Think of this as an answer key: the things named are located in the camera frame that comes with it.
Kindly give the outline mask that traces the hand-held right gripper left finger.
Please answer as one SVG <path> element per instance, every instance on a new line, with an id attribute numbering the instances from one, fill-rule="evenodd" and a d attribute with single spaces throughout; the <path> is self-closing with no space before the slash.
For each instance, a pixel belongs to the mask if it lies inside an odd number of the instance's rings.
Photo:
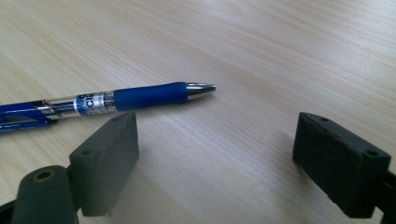
<path id="1" fill-rule="evenodd" d="M 111 213 L 138 159 L 135 113 L 110 119 L 69 156 L 75 207 L 85 217 Z"/>

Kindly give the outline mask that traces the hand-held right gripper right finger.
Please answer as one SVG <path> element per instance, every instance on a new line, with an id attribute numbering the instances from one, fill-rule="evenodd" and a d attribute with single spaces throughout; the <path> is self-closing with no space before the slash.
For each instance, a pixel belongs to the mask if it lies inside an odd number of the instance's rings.
<path id="1" fill-rule="evenodd" d="M 330 119 L 299 114 L 293 159 L 351 218 L 391 217 L 391 156 Z"/>

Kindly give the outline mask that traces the blue retractable pen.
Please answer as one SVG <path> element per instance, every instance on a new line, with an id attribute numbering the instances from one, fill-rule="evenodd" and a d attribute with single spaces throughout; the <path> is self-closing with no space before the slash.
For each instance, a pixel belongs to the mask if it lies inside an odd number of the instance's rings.
<path id="1" fill-rule="evenodd" d="M 174 82 L 0 105 L 0 134 L 48 126 L 58 119 L 184 104 L 215 90 L 214 84 Z"/>

